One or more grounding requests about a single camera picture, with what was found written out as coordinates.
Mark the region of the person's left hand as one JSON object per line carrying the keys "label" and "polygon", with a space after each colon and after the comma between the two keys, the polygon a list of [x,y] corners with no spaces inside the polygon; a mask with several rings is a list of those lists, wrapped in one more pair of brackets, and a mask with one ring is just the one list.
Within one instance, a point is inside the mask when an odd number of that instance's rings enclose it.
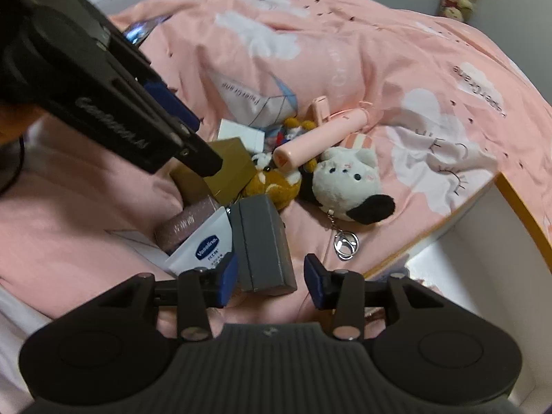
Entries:
{"label": "person's left hand", "polygon": [[26,130],[47,111],[36,105],[0,107],[0,145],[8,144],[22,136]]}

